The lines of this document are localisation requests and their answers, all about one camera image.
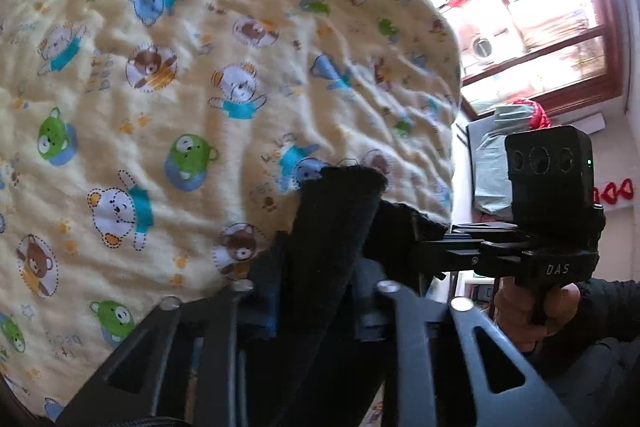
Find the handle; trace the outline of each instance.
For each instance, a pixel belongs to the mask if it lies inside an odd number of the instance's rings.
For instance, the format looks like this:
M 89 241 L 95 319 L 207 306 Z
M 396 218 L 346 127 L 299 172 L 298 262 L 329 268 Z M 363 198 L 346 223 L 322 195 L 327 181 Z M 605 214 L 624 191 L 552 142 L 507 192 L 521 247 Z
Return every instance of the handle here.
M 548 291 L 553 287 L 553 285 L 543 285 L 532 290 L 535 297 L 535 304 L 531 312 L 531 324 L 536 326 L 543 326 L 546 324 L 545 297 Z
M 545 313 L 545 297 L 546 293 L 554 287 L 553 284 L 543 284 L 540 286 L 531 286 L 525 283 L 523 280 L 518 280 L 516 277 L 516 286 L 520 286 L 521 288 L 525 288 L 533 293 L 534 297 L 534 305 L 531 311 L 531 324 L 536 326 L 543 326 L 546 323 L 546 313 Z

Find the yellow blanket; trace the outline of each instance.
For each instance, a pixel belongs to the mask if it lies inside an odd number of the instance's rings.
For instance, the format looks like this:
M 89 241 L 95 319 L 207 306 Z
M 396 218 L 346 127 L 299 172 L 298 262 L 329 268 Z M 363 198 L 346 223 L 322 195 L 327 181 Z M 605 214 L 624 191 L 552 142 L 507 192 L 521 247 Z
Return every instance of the yellow blanket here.
M 55 417 L 166 295 L 244 277 L 325 165 L 446 223 L 426 0 L 0 0 L 0 370 Z

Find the camera lens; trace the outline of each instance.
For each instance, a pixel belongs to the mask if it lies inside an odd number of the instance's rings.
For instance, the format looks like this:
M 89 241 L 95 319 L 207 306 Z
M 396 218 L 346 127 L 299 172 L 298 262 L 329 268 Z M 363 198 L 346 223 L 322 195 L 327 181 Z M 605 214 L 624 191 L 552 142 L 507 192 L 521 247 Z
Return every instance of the camera lens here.
M 569 172 L 574 167 L 574 153 L 565 147 L 558 154 L 558 167 L 562 172 Z
M 529 154 L 529 162 L 535 174 L 544 174 L 549 170 L 549 153 L 544 147 L 533 147 Z
M 513 160 L 514 171 L 522 171 L 524 169 L 524 156 L 520 151 L 515 151 L 511 159 Z

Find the red decoration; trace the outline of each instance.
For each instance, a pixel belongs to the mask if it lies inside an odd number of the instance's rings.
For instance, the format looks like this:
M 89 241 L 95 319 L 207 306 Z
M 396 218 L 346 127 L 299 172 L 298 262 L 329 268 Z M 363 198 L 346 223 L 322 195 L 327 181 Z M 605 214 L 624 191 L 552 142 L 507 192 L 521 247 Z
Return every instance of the red decoration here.
M 634 182 L 631 178 L 624 179 L 620 184 L 620 188 L 614 182 L 607 183 L 602 192 L 597 187 L 593 187 L 593 203 L 600 203 L 602 198 L 606 203 L 614 205 L 618 203 L 618 196 L 627 201 L 634 198 Z
M 618 194 L 625 198 L 625 200 L 632 200 L 634 198 L 634 184 L 631 181 L 631 178 L 625 179 L 620 184 L 620 190 Z
M 533 100 L 529 100 L 527 98 L 518 98 L 511 103 L 531 105 L 533 107 L 533 114 L 531 115 L 531 120 L 529 120 L 530 129 L 548 129 L 549 127 L 551 127 L 551 122 L 546 115 L 545 110 L 538 102 L 534 102 Z
M 614 182 L 609 182 L 607 183 L 607 186 L 604 187 L 604 190 L 602 191 L 602 199 L 609 204 L 618 203 L 618 188 Z

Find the black jacket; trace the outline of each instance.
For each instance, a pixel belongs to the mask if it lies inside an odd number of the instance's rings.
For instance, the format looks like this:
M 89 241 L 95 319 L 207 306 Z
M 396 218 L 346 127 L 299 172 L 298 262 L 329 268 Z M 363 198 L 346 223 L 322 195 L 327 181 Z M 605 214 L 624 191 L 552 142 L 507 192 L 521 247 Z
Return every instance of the black jacket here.
M 640 283 L 579 283 L 578 313 L 534 365 L 578 425 L 640 425 Z

